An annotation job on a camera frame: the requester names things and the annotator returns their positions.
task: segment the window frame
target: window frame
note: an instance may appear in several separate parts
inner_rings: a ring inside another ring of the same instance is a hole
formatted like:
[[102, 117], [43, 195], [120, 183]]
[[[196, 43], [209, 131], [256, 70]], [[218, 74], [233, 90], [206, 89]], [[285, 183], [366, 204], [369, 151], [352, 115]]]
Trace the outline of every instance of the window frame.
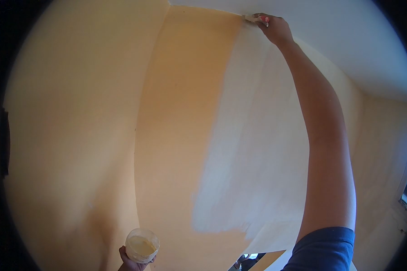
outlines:
[[393, 201], [393, 209], [397, 211], [403, 220], [407, 223], [407, 206], [400, 202], [402, 194], [404, 193], [405, 186], [407, 185], [407, 162], [404, 168], [404, 173], [402, 174], [400, 184], [395, 193], [395, 200]]

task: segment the orange wall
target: orange wall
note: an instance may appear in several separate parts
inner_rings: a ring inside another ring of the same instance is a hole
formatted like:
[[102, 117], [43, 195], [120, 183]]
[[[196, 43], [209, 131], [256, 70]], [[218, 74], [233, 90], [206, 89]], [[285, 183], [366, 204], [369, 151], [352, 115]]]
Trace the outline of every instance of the orange wall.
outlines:
[[134, 138], [164, 0], [53, 1], [9, 80], [6, 198], [43, 270], [117, 270], [139, 226]]
[[247, 247], [244, 233], [192, 229], [197, 191], [238, 15], [172, 6], [147, 71], [137, 119], [135, 183], [140, 226], [160, 251], [152, 270], [227, 270]]

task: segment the plastic tub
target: plastic tub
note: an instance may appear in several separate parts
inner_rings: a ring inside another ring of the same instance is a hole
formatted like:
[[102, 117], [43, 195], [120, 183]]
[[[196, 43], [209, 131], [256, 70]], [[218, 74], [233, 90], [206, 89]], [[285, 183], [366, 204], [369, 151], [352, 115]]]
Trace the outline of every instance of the plastic tub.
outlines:
[[147, 264], [152, 261], [159, 248], [160, 241], [148, 229], [134, 229], [125, 240], [125, 252], [128, 258], [138, 264]]

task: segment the wall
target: wall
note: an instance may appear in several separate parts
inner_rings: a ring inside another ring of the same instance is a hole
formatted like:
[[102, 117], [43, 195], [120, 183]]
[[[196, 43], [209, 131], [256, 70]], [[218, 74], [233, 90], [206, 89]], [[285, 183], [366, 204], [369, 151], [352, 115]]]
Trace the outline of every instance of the wall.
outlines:
[[407, 164], [407, 104], [367, 97], [364, 107], [353, 156], [358, 206], [353, 263], [359, 271], [381, 271], [404, 238], [400, 230], [407, 230], [407, 214], [397, 202]]
[[[363, 94], [298, 40], [336, 89], [353, 150]], [[153, 270], [228, 269], [241, 253], [292, 247], [305, 200], [308, 141], [287, 64], [239, 16], [172, 6], [137, 120], [142, 227], [161, 248]]]
[[247, 246], [244, 233], [191, 227], [223, 74], [241, 18], [173, 6], [154, 47], [137, 120], [135, 181], [140, 225], [160, 250], [152, 270], [228, 270]]
[[30, 32], [9, 79], [5, 192], [43, 270], [117, 270], [139, 226], [137, 109], [164, 0], [56, 0]]

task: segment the paint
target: paint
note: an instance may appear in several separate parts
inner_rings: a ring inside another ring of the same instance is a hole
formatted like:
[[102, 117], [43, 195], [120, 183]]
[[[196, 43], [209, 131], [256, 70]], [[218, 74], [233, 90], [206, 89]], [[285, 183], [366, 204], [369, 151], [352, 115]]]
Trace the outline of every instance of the paint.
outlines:
[[151, 242], [142, 236], [131, 236], [125, 242], [125, 246], [127, 250], [132, 249], [142, 256], [149, 256], [157, 250]]

